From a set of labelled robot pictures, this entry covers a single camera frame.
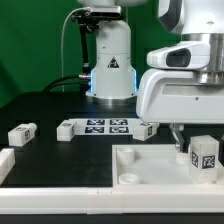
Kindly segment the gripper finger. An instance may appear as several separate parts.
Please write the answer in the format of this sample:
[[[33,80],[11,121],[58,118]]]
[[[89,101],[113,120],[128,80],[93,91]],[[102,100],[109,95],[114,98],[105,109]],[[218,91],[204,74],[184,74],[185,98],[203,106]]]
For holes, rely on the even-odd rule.
[[[184,138],[182,136],[182,131],[184,130],[183,124],[171,123],[169,125],[171,133],[176,141],[175,147],[178,152],[182,152],[184,149]]]

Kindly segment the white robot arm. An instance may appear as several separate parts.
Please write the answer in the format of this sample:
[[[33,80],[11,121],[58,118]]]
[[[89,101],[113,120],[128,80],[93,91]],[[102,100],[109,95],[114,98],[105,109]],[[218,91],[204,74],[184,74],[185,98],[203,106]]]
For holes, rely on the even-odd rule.
[[[224,0],[78,0],[96,30],[87,96],[144,122],[224,124]]]

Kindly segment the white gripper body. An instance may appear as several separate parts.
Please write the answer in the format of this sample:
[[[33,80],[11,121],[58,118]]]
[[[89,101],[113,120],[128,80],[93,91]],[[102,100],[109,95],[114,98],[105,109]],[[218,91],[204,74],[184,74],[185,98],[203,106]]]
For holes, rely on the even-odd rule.
[[[146,123],[224,124],[224,87],[200,85],[191,71],[149,69],[136,113]]]

